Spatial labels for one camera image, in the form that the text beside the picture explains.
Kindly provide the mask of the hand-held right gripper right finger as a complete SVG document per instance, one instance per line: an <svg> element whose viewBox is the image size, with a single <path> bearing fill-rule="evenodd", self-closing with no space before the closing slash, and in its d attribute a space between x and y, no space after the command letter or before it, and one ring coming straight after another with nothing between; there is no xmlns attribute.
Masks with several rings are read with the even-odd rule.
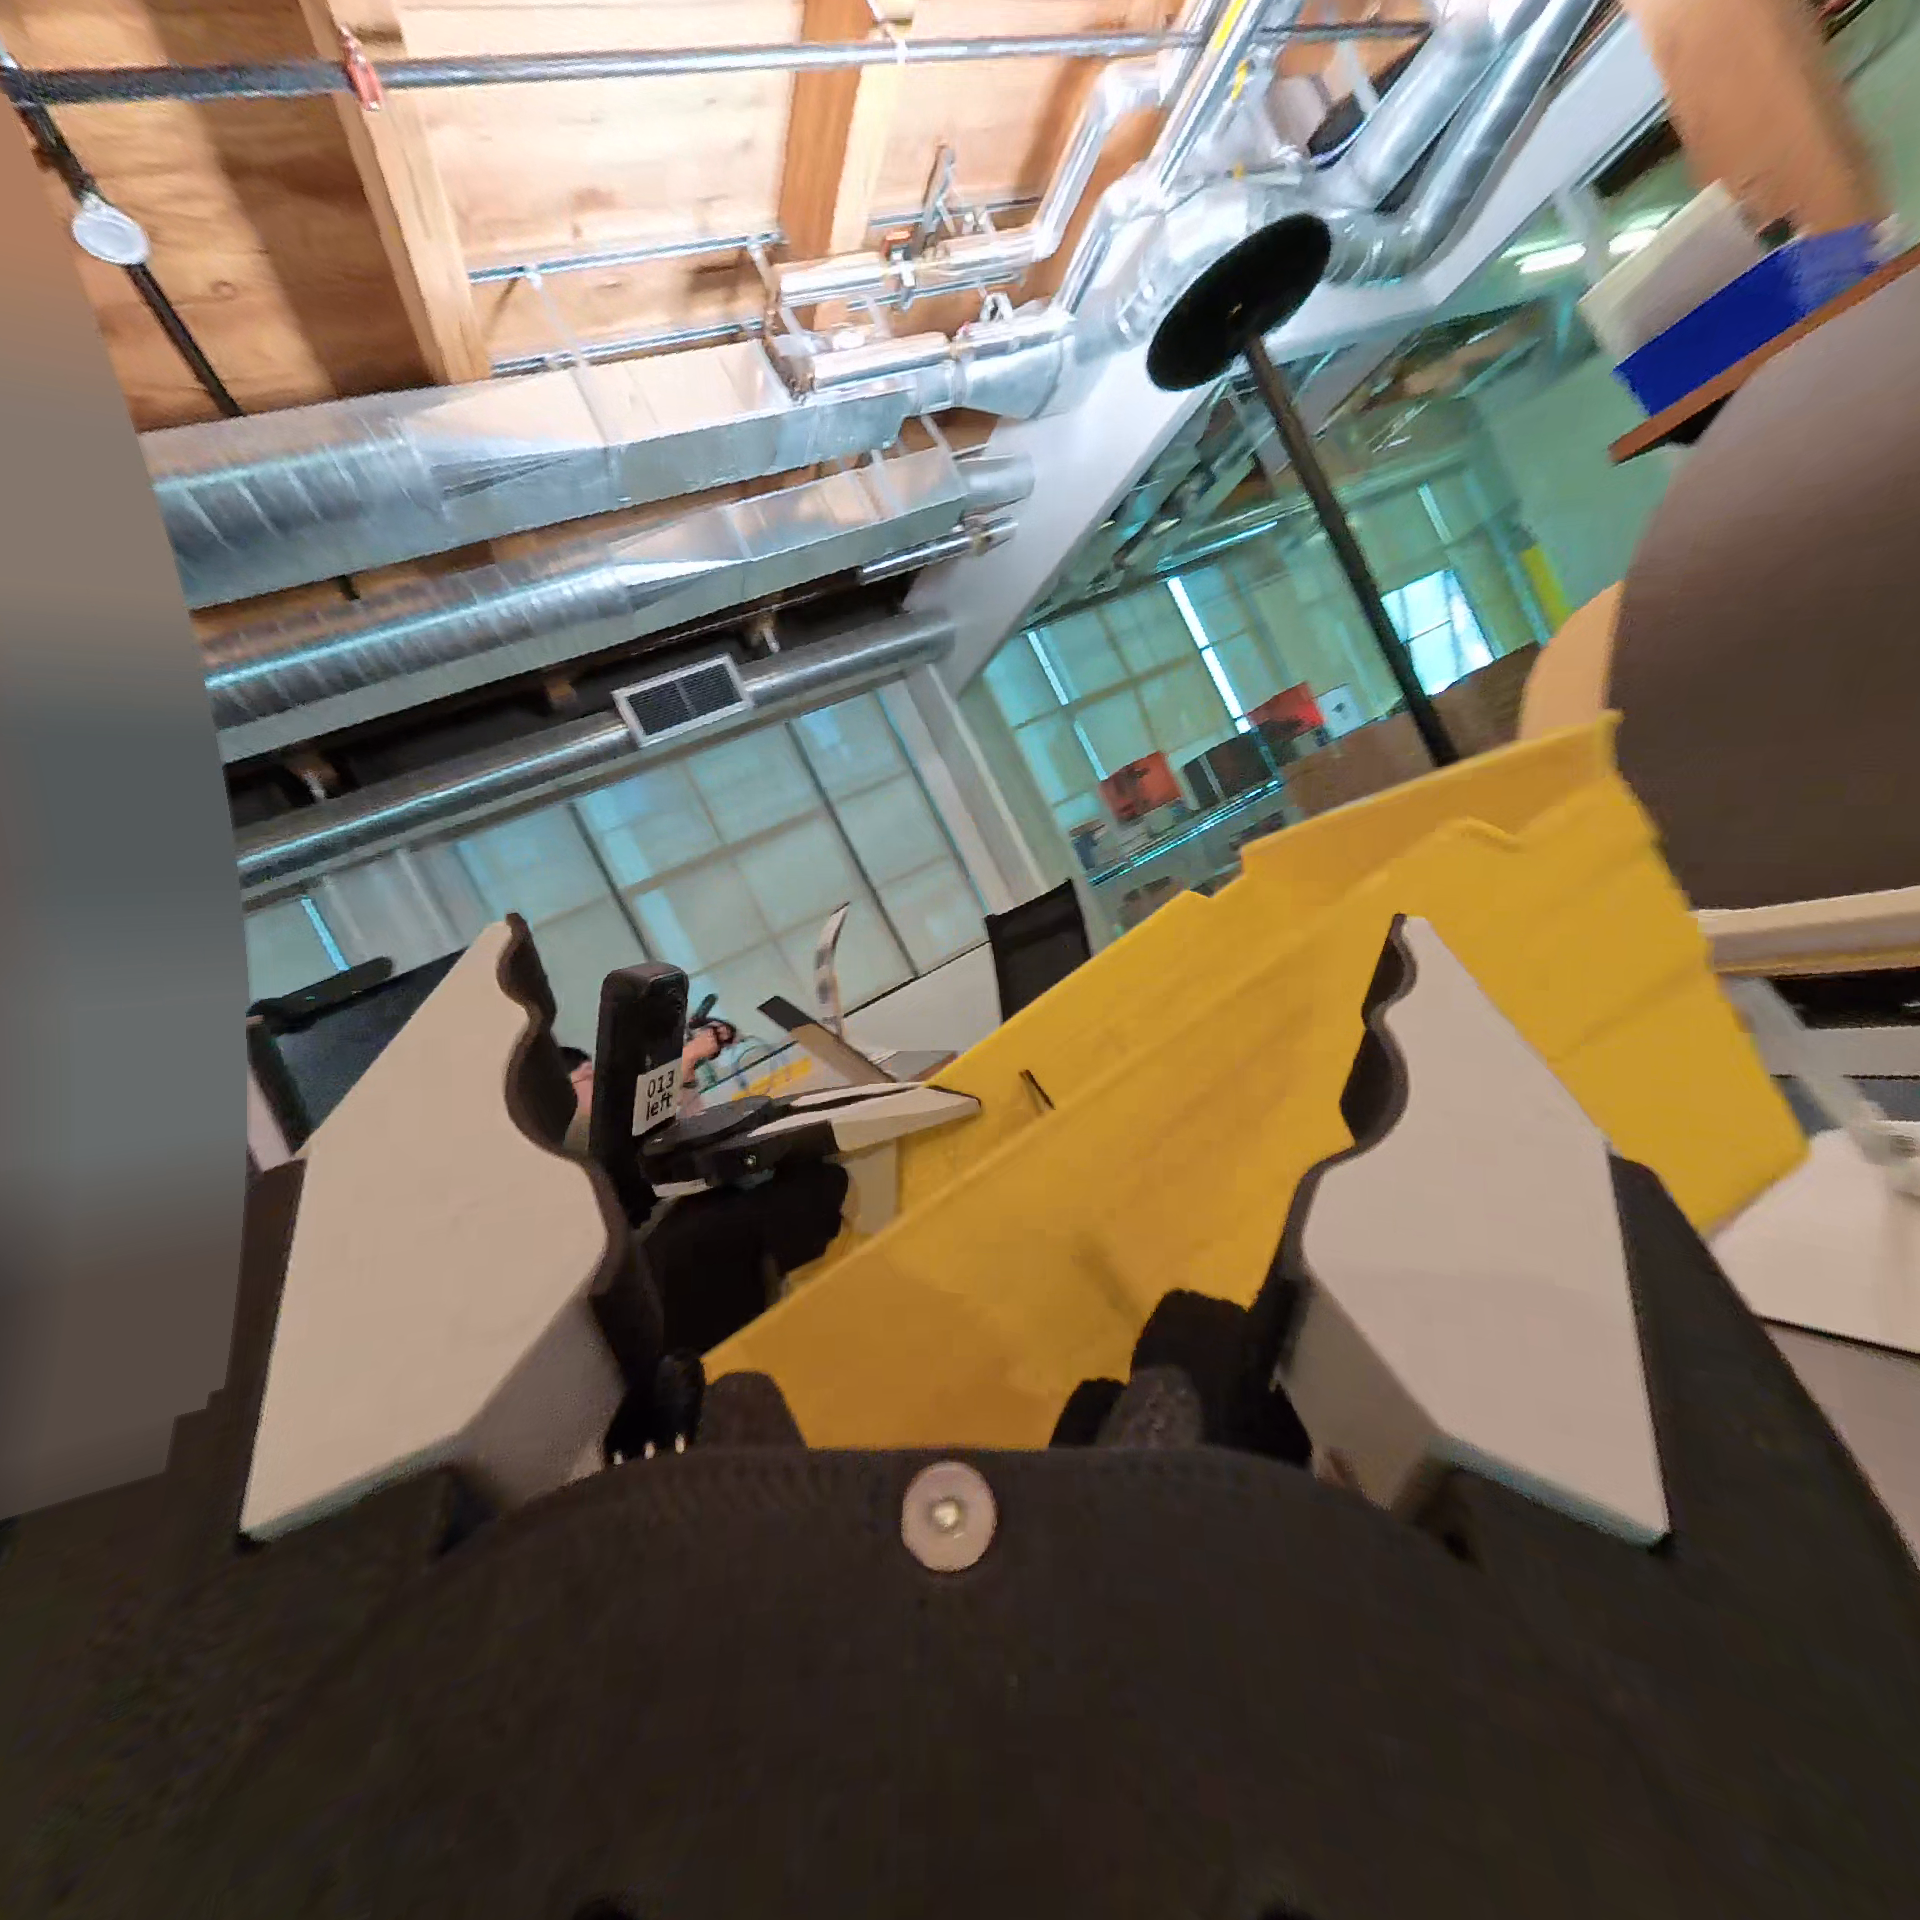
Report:
<svg viewBox="0 0 1920 1920"><path fill-rule="evenodd" d="M1634 1547L1671 1529L1607 1135L1427 918L1393 918L1280 1238L1280 1387L1370 1505L1453 1473Z"/></svg>

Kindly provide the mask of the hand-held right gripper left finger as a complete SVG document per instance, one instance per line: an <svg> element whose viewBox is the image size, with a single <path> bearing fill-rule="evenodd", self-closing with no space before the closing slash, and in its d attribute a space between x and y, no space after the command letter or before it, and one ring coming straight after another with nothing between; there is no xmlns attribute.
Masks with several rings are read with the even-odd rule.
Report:
<svg viewBox="0 0 1920 1920"><path fill-rule="evenodd" d="M604 1468L629 1383L595 1298L633 1237L564 1150L554 1017L525 922L482 929L300 1147L244 1539L426 1473L515 1509Z"/></svg>

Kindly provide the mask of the yellow storage bin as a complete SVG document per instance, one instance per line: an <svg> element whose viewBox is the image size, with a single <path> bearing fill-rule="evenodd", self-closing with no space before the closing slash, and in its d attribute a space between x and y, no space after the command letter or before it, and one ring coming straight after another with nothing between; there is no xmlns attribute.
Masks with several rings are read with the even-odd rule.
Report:
<svg viewBox="0 0 1920 1920"><path fill-rule="evenodd" d="M705 1359L777 1383L817 1450L1037 1450L1170 1290L1258 1295L1397 914L1428 922L1585 1113L1715 1235L1809 1138L1724 996L1602 717L1250 846L962 1054L971 1119L900 1147L842 1231Z"/></svg>

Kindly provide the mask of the person's left hand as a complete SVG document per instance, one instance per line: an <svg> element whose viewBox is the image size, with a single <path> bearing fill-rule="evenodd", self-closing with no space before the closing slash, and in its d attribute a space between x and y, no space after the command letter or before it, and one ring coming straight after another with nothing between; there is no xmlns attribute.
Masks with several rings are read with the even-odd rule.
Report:
<svg viewBox="0 0 1920 1920"><path fill-rule="evenodd" d="M706 1355L784 1295L784 1283L825 1257L843 1230L848 1173L833 1162L779 1167L754 1187L671 1203L642 1261L657 1286L663 1346Z"/></svg>

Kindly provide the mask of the brown edged desk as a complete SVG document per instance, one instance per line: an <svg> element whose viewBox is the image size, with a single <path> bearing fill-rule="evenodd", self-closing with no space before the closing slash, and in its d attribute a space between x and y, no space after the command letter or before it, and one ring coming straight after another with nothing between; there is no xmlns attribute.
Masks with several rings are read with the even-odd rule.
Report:
<svg viewBox="0 0 1920 1920"><path fill-rule="evenodd" d="M873 1055L875 1069L893 1081L930 1081L941 1069L959 1060L959 1054L946 1046L935 1050L896 1050L888 1046ZM736 1069L717 1077L705 1091L706 1097L738 1100L738 1097L792 1097L817 1089L842 1089L848 1077L823 1062L817 1054L801 1044L787 1046L743 1046L736 1059Z"/></svg>

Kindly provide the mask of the tilted wooden board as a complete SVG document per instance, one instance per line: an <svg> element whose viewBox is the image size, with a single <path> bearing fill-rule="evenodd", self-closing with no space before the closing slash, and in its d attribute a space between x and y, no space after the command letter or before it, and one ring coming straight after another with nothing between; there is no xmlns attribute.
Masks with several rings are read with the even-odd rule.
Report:
<svg viewBox="0 0 1920 1920"><path fill-rule="evenodd" d="M1695 905L1916 889L1916 427L1698 444L1520 739L1605 714Z"/></svg>
<svg viewBox="0 0 1920 1920"><path fill-rule="evenodd" d="M760 1004L760 1013L777 1025L821 1068L837 1073L843 1084L868 1085L873 1081L873 1060L796 1002L770 996Z"/></svg>

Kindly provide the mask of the black office chair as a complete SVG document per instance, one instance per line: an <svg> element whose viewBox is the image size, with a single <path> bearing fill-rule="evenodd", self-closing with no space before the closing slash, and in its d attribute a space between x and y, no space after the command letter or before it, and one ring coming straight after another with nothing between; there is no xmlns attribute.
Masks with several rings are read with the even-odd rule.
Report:
<svg viewBox="0 0 1920 1920"><path fill-rule="evenodd" d="M1092 957L1084 901L1073 881L983 922L1000 1019L1012 1022Z"/></svg>

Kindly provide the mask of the large black display screen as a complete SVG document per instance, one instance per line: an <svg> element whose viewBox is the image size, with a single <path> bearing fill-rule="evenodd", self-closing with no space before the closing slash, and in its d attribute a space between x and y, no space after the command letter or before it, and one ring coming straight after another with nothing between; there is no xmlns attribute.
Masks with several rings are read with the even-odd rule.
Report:
<svg viewBox="0 0 1920 1920"><path fill-rule="evenodd" d="M285 1147L304 1147L461 957L401 972L383 956L248 1009L248 1062Z"/></svg>

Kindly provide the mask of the air vent grille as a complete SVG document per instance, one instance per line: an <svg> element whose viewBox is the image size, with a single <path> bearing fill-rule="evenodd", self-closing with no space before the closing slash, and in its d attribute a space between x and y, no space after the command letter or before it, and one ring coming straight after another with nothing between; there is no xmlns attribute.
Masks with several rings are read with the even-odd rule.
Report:
<svg viewBox="0 0 1920 1920"><path fill-rule="evenodd" d="M612 706L633 746L648 753L751 714L753 692L731 653L713 653L618 686Z"/></svg>

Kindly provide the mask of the storage shelf with boxes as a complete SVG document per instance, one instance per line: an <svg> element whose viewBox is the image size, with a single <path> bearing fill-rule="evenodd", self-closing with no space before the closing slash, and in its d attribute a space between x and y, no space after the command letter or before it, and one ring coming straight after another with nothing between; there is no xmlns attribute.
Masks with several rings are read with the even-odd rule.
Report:
<svg viewBox="0 0 1920 1920"><path fill-rule="evenodd" d="M1248 846L1432 771L1405 711L1365 717L1347 687L1297 686L1258 706L1245 731L1116 766L1071 842L1098 901L1146 907L1207 894L1239 873Z"/></svg>

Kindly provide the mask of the silver ventilation pipes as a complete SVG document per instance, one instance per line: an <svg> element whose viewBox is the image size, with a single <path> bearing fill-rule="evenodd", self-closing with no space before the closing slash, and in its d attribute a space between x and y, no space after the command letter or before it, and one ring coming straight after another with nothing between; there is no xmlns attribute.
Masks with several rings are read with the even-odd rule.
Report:
<svg viewBox="0 0 1920 1920"><path fill-rule="evenodd" d="M856 351L915 366L956 355L993 375L1012 373L1019 355L1047 358L1053 382L1032 417L985 413L1029 420L1065 404L1084 369L1146 355L1191 277L1290 212L1330 228L1315 292L1405 281L1453 243L1507 172L1593 11L1440 5L1381 106L1316 158L1283 139L1268 100L1279 43L1304 28L1305 5L1218 5L1200 54L1120 59L1100 75L1032 222L925 241L917 254L784 263L770 278L770 321L865 305L904 316L929 297L1002 295L1047 266L1091 206L1049 295L1019 308L989 305L953 334L808 326L770 337L768 351L796 393L850 379Z"/></svg>

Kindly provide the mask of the black floor pole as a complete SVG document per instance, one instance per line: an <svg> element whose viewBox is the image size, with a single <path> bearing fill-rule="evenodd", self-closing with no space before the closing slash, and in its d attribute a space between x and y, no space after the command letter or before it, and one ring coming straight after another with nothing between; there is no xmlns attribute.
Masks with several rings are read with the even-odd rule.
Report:
<svg viewBox="0 0 1920 1920"><path fill-rule="evenodd" d="M1248 369L1409 719L1432 766L1447 769L1458 763L1458 747L1420 683L1292 387L1264 346L1315 292L1330 254L1330 228L1315 215L1290 212L1264 223L1191 277L1154 330L1146 371L1160 391L1186 393L1228 375L1234 364Z"/></svg>

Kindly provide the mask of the metal conduit pipe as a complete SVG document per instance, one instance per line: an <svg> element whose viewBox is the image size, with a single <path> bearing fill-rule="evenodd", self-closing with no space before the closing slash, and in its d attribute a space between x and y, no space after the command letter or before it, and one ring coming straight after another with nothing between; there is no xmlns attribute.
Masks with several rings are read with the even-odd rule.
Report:
<svg viewBox="0 0 1920 1920"><path fill-rule="evenodd" d="M1073 31L973 39L865 39L677 46L540 54L393 58L338 53L241 63L5 63L13 106L218 106L347 99L383 106L397 92L587 85L612 81L691 81L724 75L811 77L868 66L1000 63L1023 59L1186 58L1209 46L1203 31Z"/></svg>

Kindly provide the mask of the silver round air duct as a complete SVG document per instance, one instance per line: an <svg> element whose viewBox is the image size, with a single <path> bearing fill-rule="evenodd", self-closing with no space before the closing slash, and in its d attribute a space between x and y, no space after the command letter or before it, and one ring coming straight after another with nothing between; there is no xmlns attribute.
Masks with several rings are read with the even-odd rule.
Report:
<svg viewBox="0 0 1920 1920"><path fill-rule="evenodd" d="M724 633L763 611L892 580L965 550L960 534L944 534L808 582L754 590L738 562L615 562L548 574L482 566L442 590L379 594L360 614L308 612L221 635L205 652L212 726L225 735L300 735L329 723L298 723L296 714L331 703L356 726L560 666Z"/></svg>
<svg viewBox="0 0 1920 1920"><path fill-rule="evenodd" d="M765 659L735 655L753 692L753 711L661 747L639 750L610 699L587 717L248 827L236 834L243 898L277 897L301 881L404 849L421 837L504 819L577 793L596 778L627 775L642 763L672 762L848 701L946 660L953 643L956 625L932 612L904 611L865 619Z"/></svg>

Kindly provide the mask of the silver rectangular air duct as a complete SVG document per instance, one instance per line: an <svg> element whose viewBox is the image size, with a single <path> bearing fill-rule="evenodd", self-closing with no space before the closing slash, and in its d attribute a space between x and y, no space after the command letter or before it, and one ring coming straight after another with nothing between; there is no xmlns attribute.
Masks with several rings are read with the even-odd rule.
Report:
<svg viewBox="0 0 1920 1920"><path fill-rule="evenodd" d="M138 434L189 607L692 497L890 445L908 419L1032 417L1047 358L853 355L792 391L754 343L329 399Z"/></svg>

